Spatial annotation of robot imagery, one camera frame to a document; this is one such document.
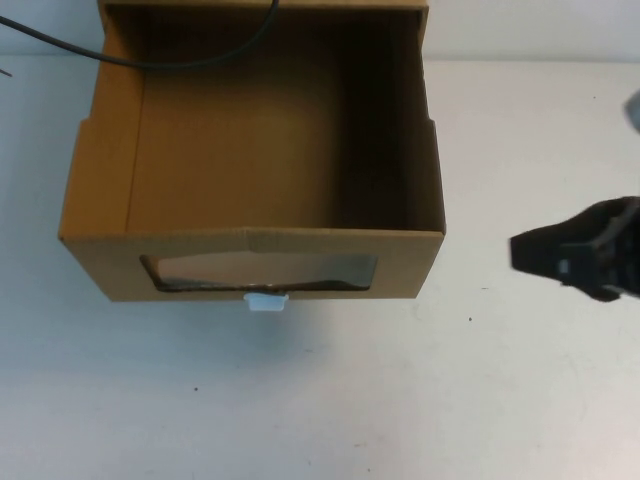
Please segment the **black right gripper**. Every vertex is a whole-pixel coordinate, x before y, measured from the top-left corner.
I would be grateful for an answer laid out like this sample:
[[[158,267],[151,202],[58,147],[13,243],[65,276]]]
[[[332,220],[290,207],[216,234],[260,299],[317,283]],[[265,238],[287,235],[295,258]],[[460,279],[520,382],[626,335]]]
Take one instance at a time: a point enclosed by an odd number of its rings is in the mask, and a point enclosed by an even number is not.
[[[586,243],[599,234],[597,246]],[[509,251],[514,270],[558,273],[563,285],[593,300],[638,298],[639,198],[626,198],[624,208],[623,198],[600,201],[568,220],[515,235]]]

